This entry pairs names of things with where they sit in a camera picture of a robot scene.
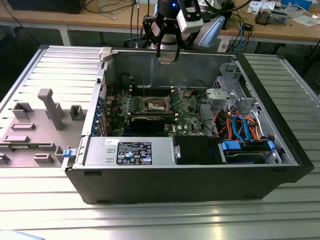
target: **gray plastic part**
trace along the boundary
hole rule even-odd
[[[55,102],[54,104],[55,104],[55,109],[56,109],[57,113],[59,114],[59,116],[61,118],[63,118],[64,117],[64,111],[62,110],[62,108],[60,106],[60,103],[59,102]],[[47,115],[48,119],[51,119],[51,116],[49,115],[48,111],[45,110],[44,112]]]
[[[0,153],[6,154],[10,161],[8,164],[2,164],[2,168],[12,167],[60,167],[61,162],[58,156],[55,156],[57,147],[52,150],[40,150],[38,145],[54,143],[55,146],[60,146],[62,150],[74,149],[79,146],[81,139],[81,131],[84,126],[84,121],[72,121],[69,114],[69,109],[64,109],[63,123],[65,128],[63,131],[57,131],[51,120],[48,119],[43,109],[33,109],[33,112],[27,112],[29,122],[33,123],[36,128],[33,130],[14,130],[8,127],[1,143],[3,144],[6,136],[28,136],[30,141],[28,143],[5,143],[0,145]],[[11,126],[13,124],[21,124],[16,118],[12,119]],[[35,154],[50,153],[54,163],[51,164],[37,164],[34,161]]]
[[[54,155],[56,156],[56,158],[58,159],[58,161],[59,161],[60,163],[62,163],[63,160],[64,160],[63,153],[64,153],[64,151],[61,149],[61,147],[60,147],[60,146],[57,146],[57,147],[56,147],[56,150],[55,150],[55,152],[54,152]]]
[[[6,136],[3,141],[6,143],[28,143],[29,140],[28,136]]]
[[[15,115],[16,119],[18,119],[20,122],[25,122],[29,120],[27,113],[33,112],[33,110],[30,107],[29,103],[17,102],[17,104],[12,109],[12,112]]]
[[[13,152],[14,150],[9,145],[1,145],[0,151]]]
[[[42,88],[38,93],[38,98],[43,101],[46,110],[48,111],[49,116],[55,126],[57,131],[61,131],[64,129],[65,125],[61,121],[61,117],[59,112],[56,109],[56,105],[52,99],[53,92],[50,88]]]
[[[38,164],[42,163],[53,163],[54,159],[50,153],[36,153],[33,158]]]
[[[56,150],[56,145],[54,142],[48,142],[48,143],[43,143],[39,144],[39,149],[41,151],[55,151]]]
[[[80,105],[72,105],[69,112],[73,121],[85,120],[85,115]]]
[[[0,153],[0,162],[7,164],[9,160],[10,158],[8,158],[7,155],[5,155],[4,153]]]
[[[26,122],[26,123],[14,123],[12,124],[11,128],[14,131],[19,131],[19,130],[24,131],[24,130],[34,130],[36,126],[32,122],[30,123]]]

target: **table leg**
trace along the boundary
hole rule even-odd
[[[64,46],[72,46],[72,41],[69,36],[69,30],[66,25],[61,25],[60,34]]]
[[[232,40],[232,35],[222,35],[221,41],[219,43],[218,52],[225,53],[227,51],[227,47],[229,45],[229,41]]]

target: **blue cable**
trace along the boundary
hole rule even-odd
[[[235,21],[238,25],[239,25],[239,28],[240,28],[240,33],[241,33],[241,38],[240,38],[240,42],[238,44],[238,47],[236,48],[235,52],[238,52],[239,48],[240,48],[240,45],[242,44],[242,40],[243,40],[243,37],[244,37],[244,30],[242,29],[242,26],[240,24],[240,22],[238,21]]]
[[[238,118],[241,118],[241,120],[243,122],[243,128],[244,128],[244,132],[245,132],[246,138],[248,140],[252,140],[252,136],[251,136],[251,134],[249,132],[248,123],[247,123],[246,119],[243,116],[237,115],[232,120],[232,131],[233,131],[234,135],[236,135],[240,139],[241,142],[244,142],[244,139],[238,134],[237,129],[236,129],[236,122],[237,122]]]

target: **blue object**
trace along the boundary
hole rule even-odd
[[[92,126],[91,133],[96,135],[98,133],[97,128],[95,126]]]
[[[221,145],[222,150],[241,150],[241,146],[238,141],[224,141]]]
[[[0,231],[1,240],[45,240],[42,237],[33,236],[20,231]]]
[[[94,120],[93,123],[92,123],[92,126],[97,127],[98,126],[98,121]]]
[[[75,148],[63,150],[63,154],[62,154],[64,158],[74,158],[76,155],[77,154],[76,154]]]
[[[210,28],[203,35],[202,39],[199,41],[198,45],[201,47],[209,48],[213,45],[214,40],[217,39],[222,26],[224,25],[226,18],[224,16],[217,17],[217,20],[210,26]]]
[[[291,3],[291,5],[298,5],[305,10],[308,10],[312,4],[312,0],[281,0],[281,4],[283,5],[289,5],[289,3]]]
[[[241,118],[241,120],[243,122],[243,127],[244,127],[244,132],[245,132],[246,138],[248,140],[252,140],[252,136],[249,132],[249,127],[248,127],[247,121],[243,116],[237,115],[232,120],[232,131],[233,131],[234,135],[236,135],[240,139],[241,142],[244,142],[244,139],[238,134],[237,129],[236,129],[236,122],[237,122],[238,118]]]
[[[98,97],[98,103],[99,104],[103,104],[104,101],[105,101],[105,99],[103,97],[101,97],[101,96]]]
[[[241,43],[242,43],[242,40],[244,38],[244,30],[242,29],[242,26],[241,26],[241,23],[236,21],[236,23],[239,25],[239,28],[240,28],[240,33],[241,33],[241,38],[240,38],[240,42],[238,44],[238,47],[236,48],[235,52],[237,53],[239,51],[239,48],[241,46]]]
[[[275,145],[272,141],[268,141],[268,145],[269,145],[271,151],[273,151],[275,149]]]

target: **side panel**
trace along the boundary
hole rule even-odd
[[[262,199],[301,167],[70,169],[87,204],[206,202]]]
[[[294,183],[311,172],[314,169],[314,166],[293,134],[292,130],[284,120],[283,116],[279,112],[274,101],[269,96],[264,85],[250,66],[250,63],[246,57],[243,54],[239,54],[236,56],[236,59],[240,63],[242,74],[248,85],[252,88],[252,91],[256,93],[255,97],[257,101],[262,102],[261,108],[269,115],[277,131],[280,133],[284,143],[289,148],[290,153],[293,155],[293,158],[303,166],[300,168],[300,171],[297,175],[291,176],[289,182]]]

